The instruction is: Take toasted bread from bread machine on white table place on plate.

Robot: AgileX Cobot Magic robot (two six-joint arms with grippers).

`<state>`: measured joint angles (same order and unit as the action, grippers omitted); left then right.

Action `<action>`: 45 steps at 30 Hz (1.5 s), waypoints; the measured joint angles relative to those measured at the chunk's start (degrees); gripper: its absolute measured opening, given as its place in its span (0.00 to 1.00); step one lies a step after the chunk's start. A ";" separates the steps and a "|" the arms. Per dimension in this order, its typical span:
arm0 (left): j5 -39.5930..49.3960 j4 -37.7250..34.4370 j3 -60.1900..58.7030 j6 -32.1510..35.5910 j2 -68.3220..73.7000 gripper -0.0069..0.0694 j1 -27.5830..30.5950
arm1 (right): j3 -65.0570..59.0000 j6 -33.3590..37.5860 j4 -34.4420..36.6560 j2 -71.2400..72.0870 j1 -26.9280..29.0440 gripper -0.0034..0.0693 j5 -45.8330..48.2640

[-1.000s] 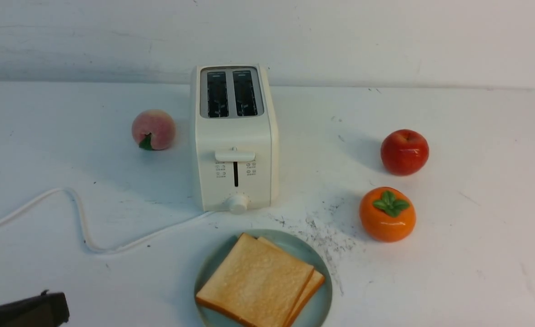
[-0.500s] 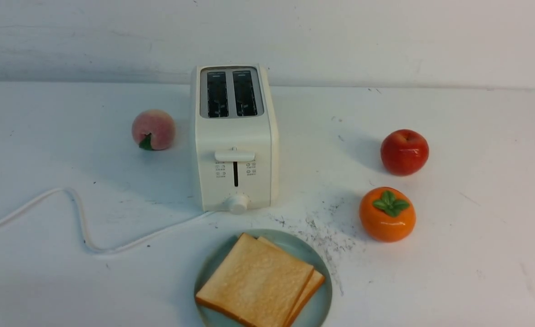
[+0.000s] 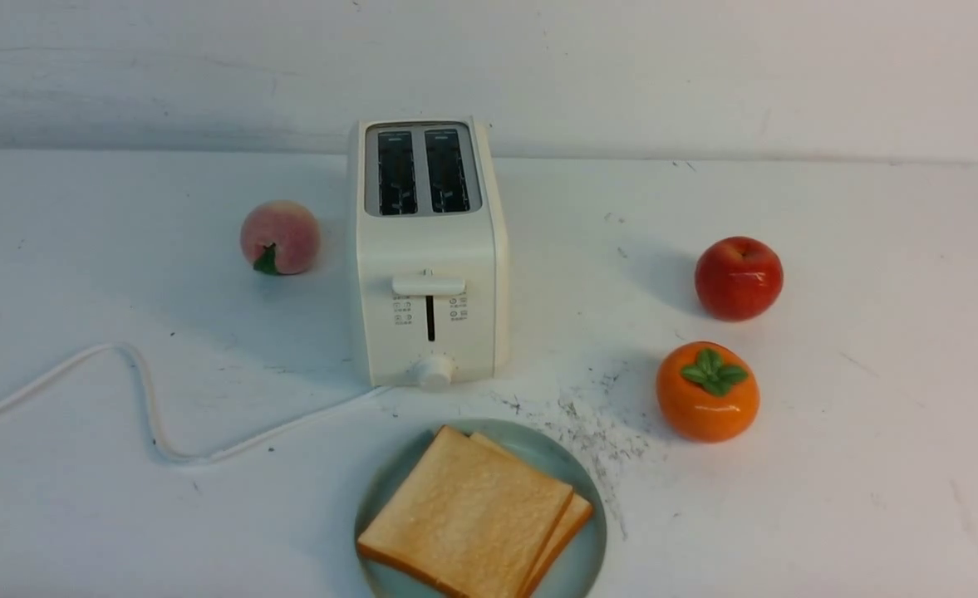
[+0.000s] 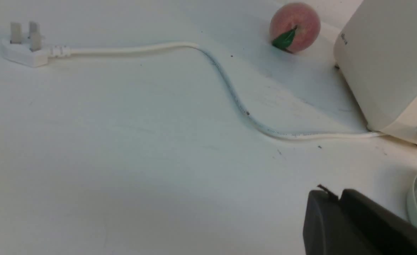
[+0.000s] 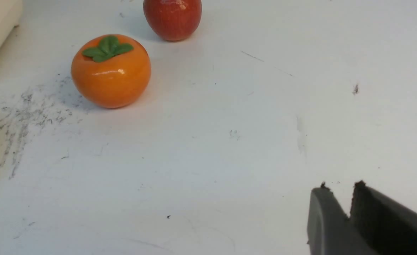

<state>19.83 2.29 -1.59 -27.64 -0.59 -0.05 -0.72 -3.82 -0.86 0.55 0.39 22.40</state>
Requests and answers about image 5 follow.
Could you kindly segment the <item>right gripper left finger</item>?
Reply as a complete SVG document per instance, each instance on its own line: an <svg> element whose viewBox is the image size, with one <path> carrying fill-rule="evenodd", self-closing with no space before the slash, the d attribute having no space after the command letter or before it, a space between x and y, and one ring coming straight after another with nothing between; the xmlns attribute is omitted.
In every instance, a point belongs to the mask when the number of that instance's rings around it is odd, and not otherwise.
<svg viewBox="0 0 417 255"><path fill-rule="evenodd" d="M324 182L310 193L307 236L311 255L377 254L360 236Z"/></svg>

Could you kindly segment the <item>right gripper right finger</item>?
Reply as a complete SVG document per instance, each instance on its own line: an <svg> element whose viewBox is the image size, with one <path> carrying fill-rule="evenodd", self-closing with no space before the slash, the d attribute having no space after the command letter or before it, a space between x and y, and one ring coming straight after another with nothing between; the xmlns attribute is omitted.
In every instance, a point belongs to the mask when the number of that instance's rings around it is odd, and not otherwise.
<svg viewBox="0 0 417 255"><path fill-rule="evenodd" d="M417 212L364 181L354 185L350 222L380 255L417 255Z"/></svg>

